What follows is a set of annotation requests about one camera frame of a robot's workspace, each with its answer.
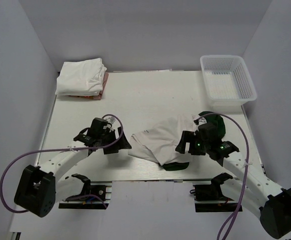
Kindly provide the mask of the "white and green raglan t-shirt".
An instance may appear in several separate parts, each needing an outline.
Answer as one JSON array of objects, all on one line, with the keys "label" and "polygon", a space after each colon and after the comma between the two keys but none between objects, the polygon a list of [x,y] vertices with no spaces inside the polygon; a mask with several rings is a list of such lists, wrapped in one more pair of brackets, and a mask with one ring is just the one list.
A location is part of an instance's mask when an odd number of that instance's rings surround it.
[{"label": "white and green raglan t-shirt", "polygon": [[166,171],[185,170],[192,158],[175,151],[183,131],[193,132],[197,126],[212,123],[217,126],[221,138],[226,134],[225,123],[220,115],[200,118],[208,113],[209,111],[203,111],[198,115],[179,114],[162,120],[149,129],[132,134],[130,137],[132,149],[128,150],[128,155],[158,164]]}]

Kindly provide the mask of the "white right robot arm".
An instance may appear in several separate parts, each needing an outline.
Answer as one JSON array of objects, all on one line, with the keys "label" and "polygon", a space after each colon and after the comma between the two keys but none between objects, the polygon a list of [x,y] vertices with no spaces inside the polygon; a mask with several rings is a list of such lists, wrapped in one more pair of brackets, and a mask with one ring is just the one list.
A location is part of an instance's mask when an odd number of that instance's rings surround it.
[{"label": "white right robot arm", "polygon": [[202,137],[198,131],[185,130],[175,150],[180,154],[208,155],[229,171],[214,177],[207,186],[196,185],[192,193],[197,200],[238,201],[245,186],[241,204],[260,220],[263,229],[275,239],[291,232],[291,188],[281,187],[248,165],[232,142],[222,141],[215,134]]}]

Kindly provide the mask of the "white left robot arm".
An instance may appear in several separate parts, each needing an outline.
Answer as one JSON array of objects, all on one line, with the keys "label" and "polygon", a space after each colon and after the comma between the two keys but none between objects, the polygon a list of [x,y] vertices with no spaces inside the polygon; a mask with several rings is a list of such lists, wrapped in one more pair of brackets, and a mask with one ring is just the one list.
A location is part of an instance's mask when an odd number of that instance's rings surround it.
[{"label": "white left robot arm", "polygon": [[69,151],[61,151],[42,165],[28,165],[23,170],[14,203],[43,218],[57,202],[103,201],[88,177],[68,174],[68,171],[98,149],[109,155],[131,148],[122,127],[117,130],[106,128],[96,134],[85,128],[73,138]]}]

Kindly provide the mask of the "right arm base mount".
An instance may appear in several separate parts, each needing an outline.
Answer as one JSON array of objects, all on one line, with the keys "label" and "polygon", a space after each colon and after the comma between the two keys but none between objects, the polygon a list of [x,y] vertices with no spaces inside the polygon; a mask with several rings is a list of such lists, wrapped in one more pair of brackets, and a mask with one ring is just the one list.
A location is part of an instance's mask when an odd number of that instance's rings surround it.
[{"label": "right arm base mount", "polygon": [[234,178],[228,173],[221,173],[207,184],[194,184],[189,194],[194,197],[196,213],[230,213],[234,212],[237,203],[223,195],[221,185]]}]

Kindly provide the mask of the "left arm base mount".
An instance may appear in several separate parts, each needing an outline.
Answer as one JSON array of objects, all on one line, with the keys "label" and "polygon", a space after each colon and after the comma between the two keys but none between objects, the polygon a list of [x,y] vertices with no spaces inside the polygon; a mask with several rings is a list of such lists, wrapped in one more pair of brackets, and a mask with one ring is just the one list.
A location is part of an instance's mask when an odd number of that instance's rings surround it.
[{"label": "left arm base mount", "polygon": [[105,210],[111,193],[111,182],[95,182],[75,173],[57,183],[56,203],[59,209]]}]

